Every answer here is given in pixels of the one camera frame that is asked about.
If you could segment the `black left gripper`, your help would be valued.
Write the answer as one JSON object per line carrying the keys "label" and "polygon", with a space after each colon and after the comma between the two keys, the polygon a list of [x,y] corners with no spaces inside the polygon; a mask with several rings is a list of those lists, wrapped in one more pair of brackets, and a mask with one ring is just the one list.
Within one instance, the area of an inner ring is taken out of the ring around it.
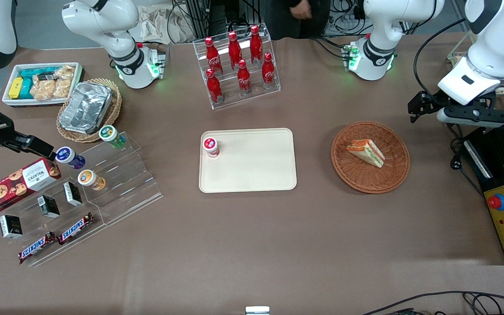
{"label": "black left gripper", "polygon": [[410,123],[415,123],[420,116],[433,113],[433,103],[444,108],[446,116],[504,116],[504,110],[497,109],[495,92],[478,96],[464,105],[444,91],[434,94],[418,92],[408,102]]}

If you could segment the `person's bare hand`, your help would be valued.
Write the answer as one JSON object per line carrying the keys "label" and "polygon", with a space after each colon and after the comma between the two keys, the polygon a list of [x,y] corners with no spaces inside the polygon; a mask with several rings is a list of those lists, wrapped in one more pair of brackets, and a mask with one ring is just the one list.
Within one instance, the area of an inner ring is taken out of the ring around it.
{"label": "person's bare hand", "polygon": [[298,0],[296,4],[289,7],[289,11],[291,16],[298,20],[312,19],[312,8],[308,0]]}

